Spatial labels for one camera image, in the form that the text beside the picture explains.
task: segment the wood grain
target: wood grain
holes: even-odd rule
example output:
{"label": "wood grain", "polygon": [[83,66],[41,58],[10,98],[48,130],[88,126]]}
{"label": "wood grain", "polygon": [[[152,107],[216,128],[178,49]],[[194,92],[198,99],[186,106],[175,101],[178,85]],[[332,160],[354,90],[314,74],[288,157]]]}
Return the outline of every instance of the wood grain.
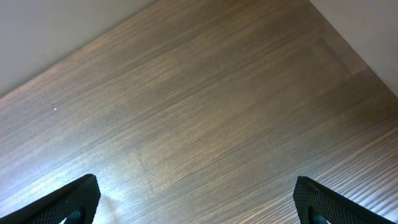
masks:
{"label": "wood grain", "polygon": [[397,115],[307,0],[159,1],[1,99],[0,216],[93,173],[95,223],[298,223],[307,175],[396,222]]}

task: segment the white wall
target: white wall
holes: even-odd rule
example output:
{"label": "white wall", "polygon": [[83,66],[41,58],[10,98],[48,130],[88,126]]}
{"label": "white wall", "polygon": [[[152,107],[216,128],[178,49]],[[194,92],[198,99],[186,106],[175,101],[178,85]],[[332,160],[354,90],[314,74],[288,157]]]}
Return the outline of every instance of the white wall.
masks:
{"label": "white wall", "polygon": [[[0,97],[156,0],[0,0]],[[398,0],[311,0],[398,95]]]}
{"label": "white wall", "polygon": [[156,0],[0,0],[0,97]]}
{"label": "white wall", "polygon": [[398,96],[398,0],[311,0]]}

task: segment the wall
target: wall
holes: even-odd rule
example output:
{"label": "wall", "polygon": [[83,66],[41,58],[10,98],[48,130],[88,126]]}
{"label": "wall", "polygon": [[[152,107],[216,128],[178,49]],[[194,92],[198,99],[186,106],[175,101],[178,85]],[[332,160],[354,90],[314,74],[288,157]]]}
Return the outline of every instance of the wall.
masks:
{"label": "wall", "polygon": [[[0,97],[154,1],[0,1]],[[398,95],[398,1],[311,2]]]}
{"label": "wall", "polygon": [[155,0],[1,0],[0,97]]}
{"label": "wall", "polygon": [[398,1],[311,2],[398,96]]}

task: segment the wooden desk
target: wooden desk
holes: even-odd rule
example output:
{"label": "wooden desk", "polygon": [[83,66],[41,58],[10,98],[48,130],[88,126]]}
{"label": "wooden desk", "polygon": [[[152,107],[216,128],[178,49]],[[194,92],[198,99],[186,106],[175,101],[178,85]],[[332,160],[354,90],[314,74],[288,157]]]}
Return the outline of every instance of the wooden desk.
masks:
{"label": "wooden desk", "polygon": [[297,223],[307,175],[396,222],[397,115],[307,0],[161,0],[1,99],[0,216],[93,173],[95,223]]}

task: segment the brown wood laminate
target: brown wood laminate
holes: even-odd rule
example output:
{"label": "brown wood laminate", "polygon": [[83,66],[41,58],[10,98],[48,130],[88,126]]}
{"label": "brown wood laminate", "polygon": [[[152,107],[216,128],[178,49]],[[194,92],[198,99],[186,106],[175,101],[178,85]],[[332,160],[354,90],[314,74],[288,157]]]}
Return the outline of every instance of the brown wood laminate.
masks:
{"label": "brown wood laminate", "polygon": [[396,222],[397,115],[307,0],[161,0],[1,99],[0,216],[93,173],[95,223],[298,223],[307,175]]}

